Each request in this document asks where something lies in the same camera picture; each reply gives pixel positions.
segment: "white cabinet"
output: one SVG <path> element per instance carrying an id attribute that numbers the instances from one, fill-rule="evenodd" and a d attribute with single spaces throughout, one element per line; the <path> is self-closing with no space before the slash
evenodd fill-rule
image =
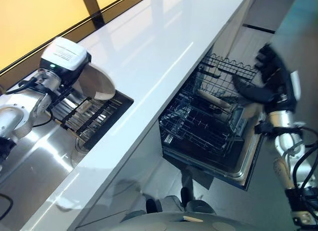
<path id="1" fill-rule="evenodd" d="M 142 195 L 142 189 L 162 157 L 159 123 L 152 126 L 77 231 L 98 231 L 119 223 Z"/>
<path id="2" fill-rule="evenodd" d="M 247 12 L 252 2 L 253 0 L 245 0 L 237 9 L 236 13 L 226 23 L 223 31 L 220 32 L 218 39 L 213 45 L 212 53 L 222 56 L 223 58 L 228 56 L 236 35 L 246 18 Z"/>

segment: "black cable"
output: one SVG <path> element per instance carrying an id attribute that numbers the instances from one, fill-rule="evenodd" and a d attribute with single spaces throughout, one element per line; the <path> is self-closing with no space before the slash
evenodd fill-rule
<path id="1" fill-rule="evenodd" d="M 33 128 L 41 127 L 41 126 L 44 126 L 44 125 L 48 124 L 49 122 L 51 122 L 53 120 L 53 113 L 51 110 L 49 110 L 49 113 L 50 113 L 50 119 L 48 121 L 46 121 L 45 123 L 34 125 Z"/>
<path id="2" fill-rule="evenodd" d="M 295 148 L 297 148 L 297 147 L 299 147 L 300 145 L 303 144 L 303 141 L 298 142 L 298 143 L 295 143 L 293 137 L 292 137 L 292 139 L 293 139 L 294 145 L 293 145 L 291 148 L 288 148 L 288 149 L 283 153 L 283 155 L 282 155 L 282 157 L 283 157 L 284 159 L 286 159 L 286 156 L 288 155 L 288 157 L 287 157 L 287 165 L 288 165 L 289 170 L 290 170 L 290 167 L 291 167 L 291 166 L 290 166 L 290 153 L 294 152 L 294 149 L 295 149 Z"/>
<path id="3" fill-rule="evenodd" d="M 10 202 L 10 205 L 9 207 L 7 208 L 7 210 L 0 216 L 0 221 L 3 220 L 5 218 L 5 216 L 10 212 L 10 210 L 12 209 L 13 207 L 13 200 L 7 196 L 7 195 L 4 195 L 4 194 L 1 194 L 0 193 L 0 197 L 3 197 L 5 198 L 6 200 L 8 200 Z"/>
<path id="4" fill-rule="evenodd" d="M 303 184 L 302 184 L 302 186 L 301 186 L 301 189 L 304 189 L 304 188 L 305 188 L 305 186 L 306 186 L 306 184 L 308 183 L 309 179 L 310 179 L 311 176 L 313 175 L 313 173 L 314 173 L 314 171 L 315 171 L 317 165 L 318 165 L 318 153 L 317 153 L 317 155 L 316 155 L 314 164 L 313 164 L 313 166 L 312 166 L 310 172 L 308 173 L 307 177 L 305 178 L 305 180 L 304 180 L 304 182 L 303 182 Z"/>
<path id="5" fill-rule="evenodd" d="M 308 130 L 312 133 L 314 133 L 316 135 L 316 137 L 318 138 L 318 132 L 316 132 L 315 130 L 308 128 L 308 127 L 300 127 L 301 129 L 304 130 Z M 311 168 L 311 170 L 309 171 L 309 174 L 307 175 L 307 177 L 305 178 L 301 188 L 298 187 L 297 185 L 297 170 L 299 168 L 299 166 L 313 153 L 318 149 L 318 140 L 310 145 L 307 145 L 306 147 L 312 147 L 307 153 L 305 153 L 295 164 L 294 170 L 293 170 L 293 183 L 295 186 L 295 190 L 297 192 L 297 194 L 300 196 L 300 199 L 303 200 L 304 205 L 307 208 L 307 211 L 315 218 L 316 222 L 318 221 L 318 216 L 315 214 L 315 211 L 313 210 L 313 208 L 315 208 L 315 206 L 306 199 L 306 196 L 303 196 L 303 191 L 305 188 L 305 185 L 308 183 L 310 177 L 312 176 L 312 174 L 314 173 L 317 165 L 318 165 L 318 155 L 316 156 L 315 162 Z"/>
<path id="6" fill-rule="evenodd" d="M 299 166 L 317 149 L 317 144 L 316 146 L 314 146 L 313 148 L 311 148 L 308 152 L 306 152 L 295 164 L 294 170 L 293 170 L 293 182 L 294 182 L 294 186 L 296 191 L 298 192 L 298 194 L 300 195 L 299 192 L 299 187 L 297 185 L 297 177 L 296 177 L 296 173 L 297 170 L 299 168 Z"/>
<path id="7" fill-rule="evenodd" d="M 13 93 L 18 93 L 21 92 L 27 88 L 29 88 L 30 86 L 32 86 L 38 79 L 36 77 L 32 77 L 28 82 L 26 82 L 24 85 L 22 85 L 20 88 L 17 88 L 15 90 L 6 92 L 5 94 L 13 94 Z"/>

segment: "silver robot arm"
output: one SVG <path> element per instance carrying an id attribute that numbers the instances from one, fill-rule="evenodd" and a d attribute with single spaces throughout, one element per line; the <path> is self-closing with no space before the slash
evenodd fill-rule
<path id="1" fill-rule="evenodd" d="M 264 105 L 267 118 L 255 127 L 255 133 L 274 138 L 278 152 L 274 171 L 285 189 L 295 225 L 317 230 L 318 188 L 313 172 L 318 155 L 312 166 L 307 158 L 318 149 L 318 133 L 293 120 L 301 95 L 298 72 L 290 73 L 268 44 L 259 50 L 256 60 L 264 86 L 247 85 L 233 76 L 235 88 L 243 97 Z M 315 134 L 315 143 L 304 144 L 305 130 Z"/>
<path id="2" fill-rule="evenodd" d="M 72 86 L 90 60 L 84 47 L 58 37 L 44 51 L 34 76 L 0 96 L 0 170 L 12 148 L 57 97 L 57 89 Z"/>

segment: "metal wire rack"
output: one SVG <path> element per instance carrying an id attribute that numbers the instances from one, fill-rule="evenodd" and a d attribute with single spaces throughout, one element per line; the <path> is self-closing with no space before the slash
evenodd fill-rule
<path id="1" fill-rule="evenodd" d="M 205 56 L 179 93 L 162 113 L 161 137 L 170 144 L 173 140 L 187 141 L 213 155 L 226 156 L 246 124 L 242 99 L 232 83 L 238 75 L 250 83 L 257 70 L 215 54 Z M 198 91 L 209 93 L 231 105 L 220 107 L 204 99 Z"/>
<path id="2" fill-rule="evenodd" d="M 132 104 L 132 100 L 119 92 L 107 101 L 85 97 L 74 89 L 68 89 L 50 106 L 55 121 L 71 131 L 76 137 L 76 148 L 85 151 L 92 147 L 93 140 L 98 141 L 106 121 L 120 115 Z"/>

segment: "countertop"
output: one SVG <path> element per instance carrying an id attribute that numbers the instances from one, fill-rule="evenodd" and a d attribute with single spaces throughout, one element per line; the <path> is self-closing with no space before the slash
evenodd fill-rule
<path id="1" fill-rule="evenodd" d="M 22 230 L 66 230 L 80 219 L 242 2 L 143 0 L 79 42 L 134 103 Z"/>

